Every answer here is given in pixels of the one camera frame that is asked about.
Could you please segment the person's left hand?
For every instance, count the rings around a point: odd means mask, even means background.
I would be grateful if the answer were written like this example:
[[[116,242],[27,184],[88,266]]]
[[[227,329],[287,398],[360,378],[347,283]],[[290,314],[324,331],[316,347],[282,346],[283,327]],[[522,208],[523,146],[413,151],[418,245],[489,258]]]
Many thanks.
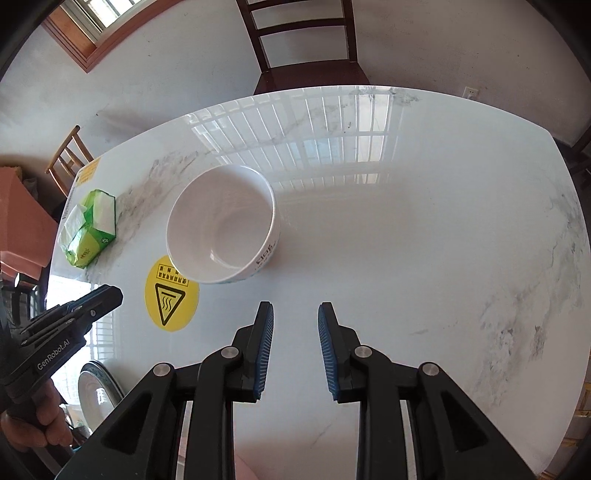
[[[17,451],[26,452],[31,448],[44,448],[47,445],[68,447],[73,440],[65,414],[60,408],[61,397],[53,380],[49,379],[39,393],[36,418],[43,426],[42,429],[13,417],[6,411],[1,414],[1,431]]]

